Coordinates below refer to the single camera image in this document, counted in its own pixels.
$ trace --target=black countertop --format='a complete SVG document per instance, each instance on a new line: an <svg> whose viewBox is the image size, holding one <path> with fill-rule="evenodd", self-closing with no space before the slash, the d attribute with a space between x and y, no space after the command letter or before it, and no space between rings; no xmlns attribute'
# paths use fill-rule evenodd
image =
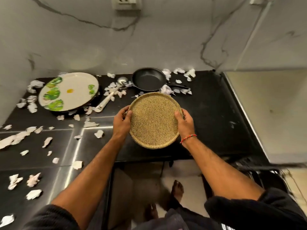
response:
<svg viewBox="0 0 307 230"><path fill-rule="evenodd" d="M117 75L131 78L131 74ZM52 78L41 78L39 80L48 82ZM111 82L115 81L107 76L97 77L103 89ZM235 109L230 106L224 88L217 77L211 71L196 72L194 81L187 82L182 75L172 75L171 82L180 79L184 85L191 88L192 95L177 94L173 98L182 108L189 111L194 119L196 134L198 138L210 147L221 157L246 157L259 153L250 140L245 123L240 119ZM135 99L132 97L140 91L130 87L127 95L115 101L110 101L105 109L90 115L91 121L100 123L98 127L83 128L85 114L83 110L78 113L81 121L76 121L72 116L65 115L65 120L57 120L57 114L44 109L38 105L36 113L30 113L27 108L15 108L3 126L12 124L9 131L0 130L0 139L24 131L31 126L44 126L40 134L32 133L21 143L11 145L0 150L0 217L14 213L16 220L3 227L3 229L20 228L33 213L40 207L49 203L75 176L82 170L73 170L71 164L75 160L84 162L85 167L105 145L112 135L112 122L114 115L124 106L131 104ZM100 95L92 101L95 106L103 100L105 96ZM105 136L97 139L94 133L102 129ZM74 139L75 135L82 135L82 139ZM47 148L42 148L47 137L53 137L51 144ZM136 144L130 136L119 152L116 162L144 162L144 161L167 161L176 159L189 159L191 155L180 144L178 138L172 145L157 150L145 149ZM20 152L29 150L25 156ZM52 159L58 157L59 163L52 164ZM26 186L26 180L30 174L42 173L42 179L35 189L42 189L43 194L35 200L26 200L25 195L32 190ZM9 176L19 173L24 180L17 185L14 190L8 190Z"/></svg>

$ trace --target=person's left hand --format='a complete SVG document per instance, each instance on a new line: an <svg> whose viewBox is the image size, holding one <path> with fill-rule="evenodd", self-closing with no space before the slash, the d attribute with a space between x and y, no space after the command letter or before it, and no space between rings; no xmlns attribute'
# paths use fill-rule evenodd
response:
<svg viewBox="0 0 307 230"><path fill-rule="evenodd" d="M113 136L114 138L119 138L124 140L130 131L130 119L132 116L132 111L128 111L130 105L122 108L117 115L114 117L113 121Z"/></svg>

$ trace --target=gold granular surface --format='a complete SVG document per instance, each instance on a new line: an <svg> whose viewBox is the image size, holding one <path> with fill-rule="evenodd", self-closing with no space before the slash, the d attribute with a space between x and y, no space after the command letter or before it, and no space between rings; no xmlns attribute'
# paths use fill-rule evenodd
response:
<svg viewBox="0 0 307 230"><path fill-rule="evenodd" d="M174 112L181 111L171 97L152 92L140 96L131 106L132 138L148 148L166 147L178 136L178 122Z"/></svg>

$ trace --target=black frying pan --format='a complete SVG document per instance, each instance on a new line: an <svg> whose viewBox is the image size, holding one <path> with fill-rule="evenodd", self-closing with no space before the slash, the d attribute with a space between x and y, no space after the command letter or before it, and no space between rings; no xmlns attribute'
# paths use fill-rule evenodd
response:
<svg viewBox="0 0 307 230"><path fill-rule="evenodd" d="M154 92L167 84L167 79L163 72L155 68L142 68L136 70L132 75L132 83L135 87L145 92ZM168 83L168 86L188 89L185 85Z"/></svg>

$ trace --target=person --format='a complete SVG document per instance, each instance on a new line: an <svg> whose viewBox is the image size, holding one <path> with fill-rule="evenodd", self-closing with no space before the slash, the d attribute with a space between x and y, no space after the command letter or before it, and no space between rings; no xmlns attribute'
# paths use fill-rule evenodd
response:
<svg viewBox="0 0 307 230"><path fill-rule="evenodd" d="M24 230L87 228L101 200L117 153L130 130L133 113L128 111L125 114L128 108L129 106L122 108L114 117L113 135L109 142L51 204L43 207L25 224ZM175 118L178 121L179 134L184 139L194 135L195 130L190 114L184 109L182 111L184 117L177 111ZM205 203L210 218L180 205L184 190L175 181L165 217L157 218L153 205L150 210L153 218L139 224L136 230L307 229L306 216L285 192L275 188L263 190L217 156L196 136L183 140L182 146L191 153L213 190L214 197Z"/></svg>

